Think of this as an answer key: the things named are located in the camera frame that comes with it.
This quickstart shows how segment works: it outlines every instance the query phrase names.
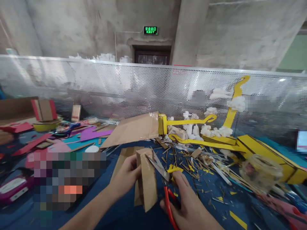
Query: purple paper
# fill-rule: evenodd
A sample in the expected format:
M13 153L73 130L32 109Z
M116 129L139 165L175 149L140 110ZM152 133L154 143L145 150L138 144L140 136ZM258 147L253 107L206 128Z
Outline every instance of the purple paper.
M82 132L80 141L87 141L93 138L110 135L112 132L113 130L108 130L108 131L97 133L97 132L93 132L92 129L86 129Z

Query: pink paper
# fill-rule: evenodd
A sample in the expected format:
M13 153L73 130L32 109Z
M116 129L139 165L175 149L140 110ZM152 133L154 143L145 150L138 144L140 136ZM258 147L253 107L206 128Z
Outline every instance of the pink paper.
M82 132L80 141L87 141L93 138L110 135L112 132L113 130L108 130L108 131L97 133L97 132L93 132L93 130L91 129L86 129L84 132Z
M57 140L56 144L48 147L48 152L69 152L70 150L71 148L67 145L67 143L60 140Z

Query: yellow paper strip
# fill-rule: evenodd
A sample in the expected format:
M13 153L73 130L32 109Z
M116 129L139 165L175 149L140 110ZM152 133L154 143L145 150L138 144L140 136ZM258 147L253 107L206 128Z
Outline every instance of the yellow paper strip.
M192 166L189 165L189 167L190 167L190 170L191 170L192 172L195 172L195 170L192 168Z
M245 230L247 230L247 224L241 220L239 217L237 217L232 211L229 211L230 216L238 222L239 225L241 225Z

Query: white cotton ball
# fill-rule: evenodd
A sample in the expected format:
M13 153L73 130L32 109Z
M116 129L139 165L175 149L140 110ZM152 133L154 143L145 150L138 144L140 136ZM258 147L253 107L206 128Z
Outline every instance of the white cotton ball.
M222 126L219 129L219 133L223 136L223 137L230 137L230 135L232 134L232 129L231 128L227 128L225 126Z
M221 137L221 134L219 132L219 130L217 128L213 128L213 130L211 131L211 133L215 136L217 136L218 138Z
M164 136L162 142L173 142L173 141L172 141L172 140L169 138L169 136L166 134L166 135Z
M207 137L211 137L211 131L209 129L201 129L201 134Z
M215 107L209 107L207 108L206 112L204 112L204 115L207 117L210 114L217 114L217 110Z
M183 113L183 117L185 118L185 120L188 120L188 119L189 119L189 116L190 116L189 111L185 111L185 112Z
M220 152L222 154L224 154L225 159L227 159L227 157L233 157L234 156L234 154L228 149L220 149Z
M213 93L214 93L214 94L231 94L231 92L228 92L228 91L223 90L223 89L221 89L221 88L215 88L215 89L213 90Z
M204 141L204 139L202 139L199 135L196 135L196 136L195 136L195 140Z
M199 127L198 125L194 125L193 127L193 132L192 132L195 136L199 136Z
M197 119L199 119L199 117L197 116L197 114L196 113L192 113L192 116L190 117L190 120L197 120Z
M208 125L204 124L204 125L201 127L201 129L211 129L211 126L208 126Z
M230 107L231 110L243 112L245 110L245 97L235 97L231 101L227 101L227 106Z
M225 94L214 94L214 93L210 95L210 100L214 100L218 98L226 99L226 98L232 98L232 96L225 95Z

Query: exit sign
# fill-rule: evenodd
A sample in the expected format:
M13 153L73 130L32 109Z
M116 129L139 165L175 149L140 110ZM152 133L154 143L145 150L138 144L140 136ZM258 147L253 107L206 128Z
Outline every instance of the exit sign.
M144 35L158 35L158 27L144 27Z

